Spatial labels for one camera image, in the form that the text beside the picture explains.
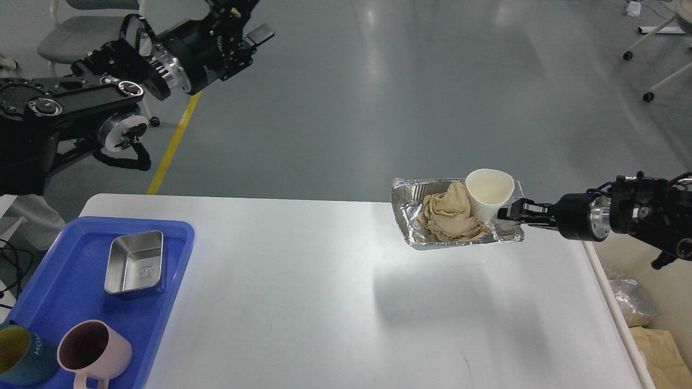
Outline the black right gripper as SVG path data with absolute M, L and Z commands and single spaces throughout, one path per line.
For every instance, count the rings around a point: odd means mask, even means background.
M 499 209 L 497 219 L 557 230 L 566 239 L 602 242 L 611 230 L 610 199 L 588 193 L 565 194 L 553 205 L 517 199 Z

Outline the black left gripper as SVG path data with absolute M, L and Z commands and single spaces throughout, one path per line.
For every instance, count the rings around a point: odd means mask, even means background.
M 244 34 L 244 26 L 260 1 L 205 1 L 211 16 L 187 20 L 152 39 L 151 66 L 165 90 L 179 88 L 195 95 L 214 81 L 227 81 L 252 64 L 257 48 L 275 36 L 262 24 Z

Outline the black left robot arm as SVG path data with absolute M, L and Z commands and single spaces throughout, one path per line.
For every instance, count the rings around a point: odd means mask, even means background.
M 52 176 L 95 157 L 148 171 L 141 138 L 159 120 L 142 108 L 148 95 L 195 95 L 253 62 L 275 35 L 262 24 L 244 32 L 257 1 L 209 1 L 202 19 L 155 33 L 139 1 L 71 1 L 80 10 L 129 10 L 123 17 L 75 17 L 55 25 L 54 43 L 71 49 L 65 76 L 2 76 L 2 195 L 39 195 Z

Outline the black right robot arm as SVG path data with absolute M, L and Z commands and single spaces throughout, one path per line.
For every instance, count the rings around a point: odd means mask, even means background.
M 660 179 L 638 171 L 585 192 L 564 194 L 553 204 L 519 198 L 500 209 L 497 219 L 584 242 L 602 242 L 611 232 L 626 234 L 658 249 L 651 266 L 661 269 L 678 259 L 690 261 L 690 177 L 685 172 Z

